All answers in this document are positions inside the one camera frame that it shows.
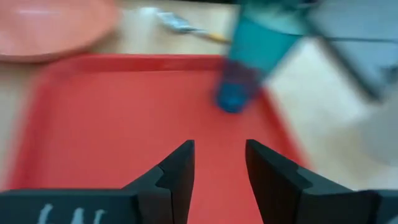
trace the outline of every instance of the wooden table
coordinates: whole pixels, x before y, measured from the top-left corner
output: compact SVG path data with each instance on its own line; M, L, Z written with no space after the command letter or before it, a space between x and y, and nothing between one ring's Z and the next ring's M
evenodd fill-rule
M224 54L226 47L192 35L175 35L157 22L155 8L173 11L193 25L230 33L234 6L197 2L123 0L115 34L94 52L128 54ZM45 65L0 64L0 180L4 180L7 149L18 129L28 86ZM378 163L364 153L357 128L375 108L362 99L349 75L316 39L303 39L281 63L266 85L280 103L291 133L319 174L352 189L398 187L398 168Z

